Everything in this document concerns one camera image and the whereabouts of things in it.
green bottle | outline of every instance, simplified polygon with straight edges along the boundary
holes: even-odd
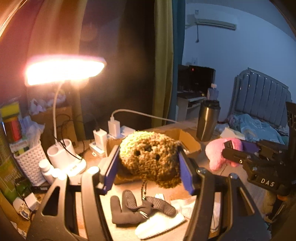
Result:
[[[23,175],[15,164],[3,125],[0,122],[0,190],[10,203],[18,197],[15,180],[20,177]]]

white pen holder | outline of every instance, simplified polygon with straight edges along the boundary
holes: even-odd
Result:
[[[66,149],[72,154],[68,153],[60,143],[56,143],[47,149],[47,155],[50,159],[54,168],[59,168],[61,170],[66,169],[70,164],[77,161],[75,157],[76,153],[74,151],[71,140],[64,139],[62,143],[65,143]]]
[[[38,145],[23,154],[19,156],[14,154],[14,157],[33,186],[40,186],[46,181],[39,168],[39,162],[46,158],[40,141]]]

yellow sponge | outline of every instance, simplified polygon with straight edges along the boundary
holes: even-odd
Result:
[[[12,104],[3,106],[0,111],[2,119],[12,115],[18,115],[20,112],[20,105],[18,102],[13,102]]]

white power adapter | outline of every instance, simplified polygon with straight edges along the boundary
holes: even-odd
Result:
[[[103,151],[106,151],[107,148],[107,132],[100,129],[98,131],[94,130],[94,140],[96,142],[96,146]]]
[[[25,202],[31,211],[37,210],[40,205],[40,202],[33,193],[30,193],[27,197],[25,197]]]
[[[115,138],[120,137],[120,122],[112,116],[108,121],[109,134]]]

cardboard box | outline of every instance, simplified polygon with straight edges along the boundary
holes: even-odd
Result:
[[[183,148],[185,148],[188,152],[188,154],[194,153],[194,152],[200,152],[201,151],[201,145],[198,141],[194,139],[194,137],[189,134],[188,132],[183,131],[182,129],[169,129],[169,130],[161,130],[161,129],[154,129],[154,132],[165,134],[168,137],[173,138],[174,140],[178,140],[183,144]],[[115,145],[120,145],[124,138],[121,139],[108,139],[107,141],[107,154],[109,155],[112,148]],[[132,181],[139,181],[139,177],[135,177],[131,174],[129,174],[129,171],[119,162],[119,168],[118,173],[124,173],[123,175],[127,178],[120,178],[118,175],[116,175],[116,178],[114,180],[114,184],[122,184]]]

